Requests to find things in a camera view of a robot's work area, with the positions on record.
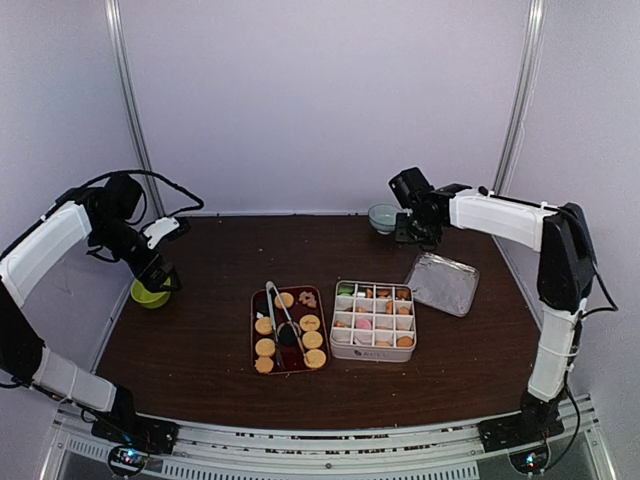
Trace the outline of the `green round cookie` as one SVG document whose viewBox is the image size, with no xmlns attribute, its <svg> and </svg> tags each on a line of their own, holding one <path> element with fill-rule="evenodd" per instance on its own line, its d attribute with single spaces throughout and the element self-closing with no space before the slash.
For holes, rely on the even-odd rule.
<svg viewBox="0 0 640 480">
<path fill-rule="evenodd" d="M 338 288 L 339 296 L 351 296 L 353 294 L 353 287 L 351 285 L 341 285 Z"/>
</svg>

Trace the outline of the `white handled metal tongs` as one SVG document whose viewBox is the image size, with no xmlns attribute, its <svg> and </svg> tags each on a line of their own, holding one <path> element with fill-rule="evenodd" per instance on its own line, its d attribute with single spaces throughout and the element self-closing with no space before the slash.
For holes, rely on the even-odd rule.
<svg viewBox="0 0 640 480">
<path fill-rule="evenodd" d="M 278 309 L 275 306 L 274 298 L 281 291 L 272 280 L 268 280 L 265 283 L 265 295 L 268 301 L 268 307 L 273 324 L 273 340 L 276 345 L 276 365 L 279 373 L 291 373 L 302 371 L 306 368 L 304 364 L 304 354 L 306 349 L 302 343 L 302 330 L 298 323 L 296 323 L 289 309 Z M 296 324 L 299 328 L 298 347 L 286 347 L 279 343 L 277 336 L 277 329 L 280 324 L 288 323 L 289 325 Z"/>
</svg>

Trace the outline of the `smooth round tan cookie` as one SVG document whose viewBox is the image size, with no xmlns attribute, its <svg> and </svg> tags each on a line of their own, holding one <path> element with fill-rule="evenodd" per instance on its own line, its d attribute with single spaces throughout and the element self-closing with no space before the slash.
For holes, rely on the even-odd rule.
<svg viewBox="0 0 640 480">
<path fill-rule="evenodd" d="M 396 346 L 399 348 L 410 348 L 414 345 L 414 339 L 409 336 L 398 337 Z"/>
</svg>

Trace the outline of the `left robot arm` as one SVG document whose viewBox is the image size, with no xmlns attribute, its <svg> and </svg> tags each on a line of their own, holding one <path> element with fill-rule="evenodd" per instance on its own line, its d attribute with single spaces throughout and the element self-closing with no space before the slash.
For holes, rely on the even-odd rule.
<svg viewBox="0 0 640 480">
<path fill-rule="evenodd" d="M 94 302 L 80 287 L 83 276 L 63 271 L 80 247 L 89 256 L 125 263 L 133 277 L 154 294 L 181 289 L 175 266 L 162 241 L 185 235 L 189 222 L 181 210 L 140 226 L 133 215 L 146 199 L 136 170 L 102 174 L 62 194 L 52 207 L 1 254 L 1 368 L 15 386 L 74 404 L 94 418 L 94 436 L 149 454 L 170 454 L 178 426 L 137 413 L 132 392 L 86 370 L 56 352 L 62 341 L 47 343 L 37 332 L 63 335 L 79 325 Z M 79 287 L 67 299 L 55 283 Z"/>
</svg>

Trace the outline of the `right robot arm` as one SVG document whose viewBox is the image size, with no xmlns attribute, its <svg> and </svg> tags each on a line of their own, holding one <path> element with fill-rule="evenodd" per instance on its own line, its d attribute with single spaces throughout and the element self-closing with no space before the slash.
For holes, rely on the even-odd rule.
<svg viewBox="0 0 640 480">
<path fill-rule="evenodd" d="M 540 309 L 541 334 L 528 383 L 515 414 L 484 420 L 487 452 L 541 443 L 564 431 L 559 405 L 580 348 L 587 303 L 599 272 L 583 209 L 499 195 L 485 187 L 434 187 L 417 167 L 389 182 L 402 213 L 395 236 L 403 243 L 440 244 L 445 228 L 473 230 L 517 243 L 538 256 L 528 303 Z"/>
</svg>

